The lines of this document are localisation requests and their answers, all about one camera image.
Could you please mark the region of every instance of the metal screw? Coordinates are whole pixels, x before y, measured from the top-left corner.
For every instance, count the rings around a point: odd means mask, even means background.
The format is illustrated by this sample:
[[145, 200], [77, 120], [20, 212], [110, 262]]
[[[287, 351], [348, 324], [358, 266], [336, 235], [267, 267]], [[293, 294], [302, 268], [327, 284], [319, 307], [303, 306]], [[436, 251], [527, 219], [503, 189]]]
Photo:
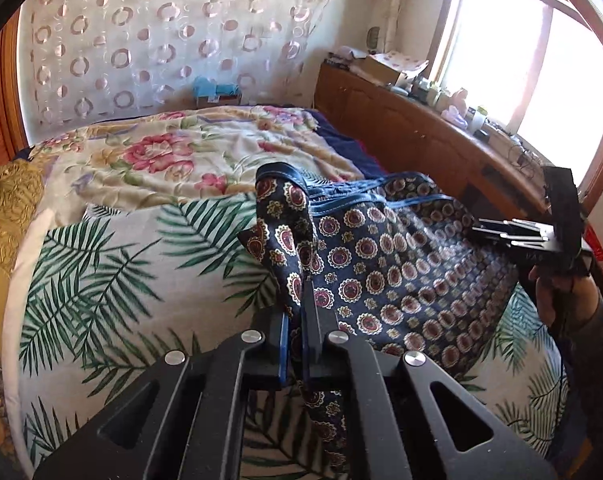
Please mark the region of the metal screw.
[[410, 366], [421, 366], [425, 363], [425, 355], [421, 352], [409, 350], [404, 354], [404, 361]]
[[348, 334], [341, 330], [333, 330], [328, 334], [328, 340], [335, 345], [342, 345], [348, 341]]
[[165, 355], [164, 361], [172, 366], [180, 365], [185, 361], [185, 354], [181, 350], [171, 350]]
[[241, 340], [244, 343], [256, 343], [258, 341], [261, 341], [261, 338], [262, 338], [261, 332], [259, 332], [258, 330], [246, 330], [241, 335]]

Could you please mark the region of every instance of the floral bedspread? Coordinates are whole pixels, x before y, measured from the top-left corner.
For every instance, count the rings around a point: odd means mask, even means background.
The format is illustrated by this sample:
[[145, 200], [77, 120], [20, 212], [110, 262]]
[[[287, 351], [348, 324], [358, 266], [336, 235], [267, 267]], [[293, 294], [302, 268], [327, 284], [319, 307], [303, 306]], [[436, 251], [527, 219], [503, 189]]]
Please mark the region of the floral bedspread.
[[[19, 403], [8, 410], [19, 411], [12, 435], [25, 472], [32, 476], [166, 351], [212, 350], [274, 301], [275, 281], [236, 239], [255, 214], [254, 193], [127, 214], [90, 206], [84, 221], [48, 232], [19, 352], [2, 355], [21, 370]], [[559, 352], [517, 285], [491, 342], [459, 381], [545, 454], [560, 397], [560, 415], [565, 405], [560, 373]], [[314, 406], [334, 409], [323, 394]], [[311, 422], [296, 387], [252, 394], [245, 427], [242, 478], [345, 477], [329, 468], [343, 455], [321, 444], [336, 433]]]
[[302, 108], [186, 110], [86, 126], [36, 145], [44, 173], [40, 209], [58, 226], [81, 220], [86, 203], [133, 211], [254, 190], [256, 169], [285, 160], [328, 180], [358, 180], [355, 165], [315, 133]]

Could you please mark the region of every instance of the green leaf pattern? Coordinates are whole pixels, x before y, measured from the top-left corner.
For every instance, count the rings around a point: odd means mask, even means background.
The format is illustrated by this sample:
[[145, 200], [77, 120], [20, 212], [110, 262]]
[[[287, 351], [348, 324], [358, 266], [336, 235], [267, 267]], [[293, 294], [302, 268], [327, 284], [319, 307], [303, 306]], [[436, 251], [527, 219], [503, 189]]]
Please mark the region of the green leaf pattern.
[[[100, 207], [48, 232], [19, 355], [33, 465], [167, 351], [211, 350], [275, 300], [274, 280], [236, 239], [254, 223], [254, 200], [237, 194], [128, 214]], [[518, 287], [495, 337], [459, 381], [544, 453], [559, 373], [557, 349]], [[564, 386], [562, 402], [566, 393]], [[251, 394], [243, 478], [335, 478], [329, 462], [295, 388]]]

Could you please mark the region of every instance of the palm leaf print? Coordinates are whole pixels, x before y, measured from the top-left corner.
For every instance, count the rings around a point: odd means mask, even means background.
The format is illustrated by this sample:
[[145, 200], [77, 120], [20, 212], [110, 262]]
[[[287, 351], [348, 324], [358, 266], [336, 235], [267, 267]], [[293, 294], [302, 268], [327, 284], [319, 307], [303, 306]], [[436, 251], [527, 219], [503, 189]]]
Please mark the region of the palm leaf print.
[[548, 330], [539, 319], [534, 303], [518, 283], [497, 325], [495, 334], [484, 347], [481, 360], [501, 357], [513, 375], [522, 369], [529, 343], [537, 350], [554, 346]]
[[235, 317], [243, 314], [251, 306], [259, 310], [274, 303], [277, 292], [276, 280], [270, 271], [248, 254], [243, 247], [226, 264], [224, 278], [226, 278], [224, 288], [239, 288], [224, 301], [246, 298], [236, 311]]
[[107, 404], [131, 380], [171, 350], [181, 350], [184, 354], [191, 356], [201, 353], [196, 334], [192, 334], [192, 342], [190, 348], [187, 349], [172, 328], [168, 328], [168, 332], [170, 337], [167, 340], [155, 333], [152, 336], [145, 336], [141, 332], [138, 332], [137, 335], [142, 341], [141, 346], [135, 345], [123, 336], [121, 336], [121, 346], [106, 346], [104, 352], [96, 355], [88, 365], [83, 367], [84, 370], [92, 371], [82, 381], [82, 384], [91, 383], [99, 379], [99, 382], [88, 394], [88, 397], [92, 397], [104, 388], [109, 387], [110, 391], [104, 401], [104, 404]]
[[24, 440], [30, 454], [30, 461], [33, 466], [37, 466], [79, 429], [79, 420], [76, 413], [74, 420], [70, 424], [68, 423], [68, 419], [66, 419], [64, 431], [54, 408], [52, 409], [51, 423], [50, 416], [41, 397], [39, 397], [39, 410], [34, 403], [30, 405], [32, 407], [32, 416], [30, 416], [30, 413], [26, 415]]
[[108, 205], [89, 204], [84, 213], [84, 220], [91, 218], [105, 218], [108, 216], [116, 216], [125, 213], [121, 209], [110, 207]]
[[88, 306], [79, 289], [79, 276], [65, 279], [52, 277], [38, 296], [29, 296], [24, 315], [19, 359], [23, 370], [32, 375], [39, 366], [52, 370], [62, 358], [64, 350], [74, 354], [72, 338], [78, 334], [78, 311]]
[[472, 382], [476, 378], [476, 375], [467, 374], [460, 378], [457, 378], [456, 381], [457, 383], [461, 384], [461, 386], [463, 386], [467, 392], [470, 392], [471, 394], [475, 394], [477, 392], [485, 392], [486, 389], [483, 386], [480, 386], [479, 384], [474, 384]]
[[53, 274], [60, 274], [63, 280], [75, 271], [83, 274], [89, 268], [96, 270], [104, 254], [127, 247], [105, 247], [114, 235], [107, 233], [109, 223], [110, 219], [98, 219], [48, 231], [29, 294], [37, 294], [47, 284], [46, 278]]
[[236, 236], [255, 216], [254, 194], [162, 206], [157, 220], [166, 227], [158, 231], [169, 246], [164, 254], [185, 259], [177, 269], [206, 262], [200, 276], [213, 272], [243, 249]]
[[497, 404], [496, 415], [501, 421], [542, 455], [548, 452], [555, 435], [558, 423], [558, 420], [555, 420], [557, 403], [559, 402], [559, 420], [566, 408], [568, 387], [564, 379], [560, 399], [559, 371], [559, 364], [554, 365], [547, 360], [542, 370], [530, 377], [529, 404], [524, 407], [517, 406], [514, 402]]
[[88, 305], [79, 309], [81, 321], [76, 327], [73, 346], [75, 359], [81, 357], [84, 366], [104, 352], [102, 340], [111, 346], [113, 336], [120, 335], [120, 328], [132, 332], [129, 321], [138, 323], [139, 316], [150, 317], [141, 301], [143, 296], [163, 301], [149, 287], [148, 282], [156, 276], [144, 270], [150, 262], [141, 257], [160, 241], [161, 238], [150, 242], [133, 255], [126, 248], [120, 248], [119, 254], [108, 254], [97, 271], [86, 277], [89, 283], [82, 294]]
[[243, 446], [244, 464], [252, 466], [251, 469], [273, 471], [263, 476], [243, 474], [242, 478], [328, 480], [337, 477], [328, 467], [321, 439], [294, 387], [287, 392], [250, 392]]
[[163, 243], [170, 249], [164, 254], [185, 259], [177, 269], [206, 264], [200, 276], [224, 266], [224, 288], [238, 289], [224, 301], [244, 299], [236, 312], [243, 314], [272, 304], [276, 282], [241, 245], [236, 237], [255, 222], [254, 193], [208, 199], [161, 208], [158, 222]]

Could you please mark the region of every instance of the red tag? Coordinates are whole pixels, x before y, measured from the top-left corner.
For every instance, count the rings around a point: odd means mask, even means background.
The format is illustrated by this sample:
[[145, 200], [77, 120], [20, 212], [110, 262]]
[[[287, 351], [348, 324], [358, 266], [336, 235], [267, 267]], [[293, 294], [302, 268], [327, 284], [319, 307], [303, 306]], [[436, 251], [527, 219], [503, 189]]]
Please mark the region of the red tag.
[[588, 245], [590, 245], [590, 248], [593, 250], [595, 259], [598, 262], [603, 262], [603, 247], [601, 246], [599, 238], [597, 238], [597, 235], [595, 234], [595, 230], [590, 224], [588, 224], [585, 228], [584, 240]]

